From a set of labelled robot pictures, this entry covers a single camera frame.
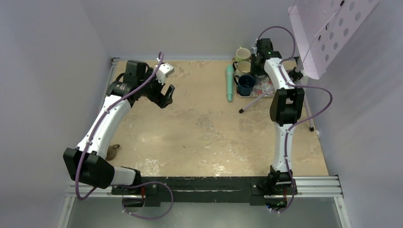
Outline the cream enamel mug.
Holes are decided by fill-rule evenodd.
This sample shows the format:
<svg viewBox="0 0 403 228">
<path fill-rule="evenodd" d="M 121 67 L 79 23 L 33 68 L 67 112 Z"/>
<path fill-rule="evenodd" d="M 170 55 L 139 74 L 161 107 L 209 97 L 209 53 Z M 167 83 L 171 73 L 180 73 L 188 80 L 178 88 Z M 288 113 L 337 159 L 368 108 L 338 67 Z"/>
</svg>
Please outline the cream enamel mug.
<svg viewBox="0 0 403 228">
<path fill-rule="evenodd" d="M 250 75 L 251 73 L 251 63 L 247 60 L 244 61 L 234 61 L 232 63 L 235 76 Z"/>
</svg>

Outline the dark blue mug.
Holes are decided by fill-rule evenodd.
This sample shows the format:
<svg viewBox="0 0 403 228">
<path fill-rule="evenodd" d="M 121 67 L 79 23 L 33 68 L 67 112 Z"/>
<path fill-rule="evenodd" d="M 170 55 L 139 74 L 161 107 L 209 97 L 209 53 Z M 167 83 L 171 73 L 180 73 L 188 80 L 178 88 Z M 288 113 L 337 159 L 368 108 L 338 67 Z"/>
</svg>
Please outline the dark blue mug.
<svg viewBox="0 0 403 228">
<path fill-rule="evenodd" d="M 234 82 L 240 96 L 249 96 L 255 86 L 255 79 L 251 75 L 235 76 Z"/>
</svg>

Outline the grey white mug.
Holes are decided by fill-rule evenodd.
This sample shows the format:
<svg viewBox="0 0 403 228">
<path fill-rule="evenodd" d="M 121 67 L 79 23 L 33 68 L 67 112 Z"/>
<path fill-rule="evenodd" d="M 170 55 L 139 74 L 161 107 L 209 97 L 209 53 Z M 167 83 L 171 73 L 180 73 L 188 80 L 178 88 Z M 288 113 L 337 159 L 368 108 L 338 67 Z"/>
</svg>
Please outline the grey white mug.
<svg viewBox="0 0 403 228">
<path fill-rule="evenodd" d="M 256 47 L 256 46 L 253 46 L 253 47 L 251 48 L 251 53 L 252 53 L 253 55 L 257 55 L 257 47 Z"/>
</svg>

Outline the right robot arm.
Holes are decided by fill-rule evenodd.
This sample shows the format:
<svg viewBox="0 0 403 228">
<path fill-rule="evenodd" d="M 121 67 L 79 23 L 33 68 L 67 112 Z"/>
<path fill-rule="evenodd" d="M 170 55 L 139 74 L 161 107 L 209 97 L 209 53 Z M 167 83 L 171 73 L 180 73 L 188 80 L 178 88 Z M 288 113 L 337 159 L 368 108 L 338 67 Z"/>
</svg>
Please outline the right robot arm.
<svg viewBox="0 0 403 228">
<path fill-rule="evenodd" d="M 256 41 L 251 60 L 252 73 L 267 75 L 274 90 L 269 115 L 275 126 L 275 155 L 267 178 L 257 188 L 267 195 L 280 194 L 292 185 L 292 137 L 294 124 L 301 118 L 305 92 L 292 82 L 281 54 L 274 50 L 269 38 Z"/>
</svg>

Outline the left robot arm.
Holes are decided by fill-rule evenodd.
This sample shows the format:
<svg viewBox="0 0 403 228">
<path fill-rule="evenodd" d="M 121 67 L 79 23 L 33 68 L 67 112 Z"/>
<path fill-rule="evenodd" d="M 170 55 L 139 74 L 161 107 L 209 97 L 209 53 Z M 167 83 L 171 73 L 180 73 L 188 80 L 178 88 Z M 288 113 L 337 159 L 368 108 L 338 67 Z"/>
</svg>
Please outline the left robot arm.
<svg viewBox="0 0 403 228">
<path fill-rule="evenodd" d="M 105 189 L 123 185 L 129 194 L 137 194 L 142 187 L 140 172 L 111 165 L 107 160 L 110 142 L 119 124 L 140 97 L 146 97 L 160 108 L 173 102 L 175 87 L 162 89 L 174 68 L 168 63 L 149 67 L 146 62 L 129 60 L 125 72 L 113 81 L 106 91 L 103 107 L 88 133 L 74 148 L 63 154 L 71 180 Z"/>
</svg>

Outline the brown mug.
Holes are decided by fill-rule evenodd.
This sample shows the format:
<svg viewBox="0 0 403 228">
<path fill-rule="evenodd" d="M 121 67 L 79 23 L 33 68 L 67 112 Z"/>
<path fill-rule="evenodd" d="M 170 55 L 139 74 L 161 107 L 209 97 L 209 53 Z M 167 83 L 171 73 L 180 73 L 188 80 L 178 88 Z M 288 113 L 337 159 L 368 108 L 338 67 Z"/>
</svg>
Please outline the brown mug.
<svg viewBox="0 0 403 228">
<path fill-rule="evenodd" d="M 120 148 L 120 144 L 109 145 L 106 154 L 106 161 L 111 161 L 117 156 L 118 149 Z"/>
</svg>

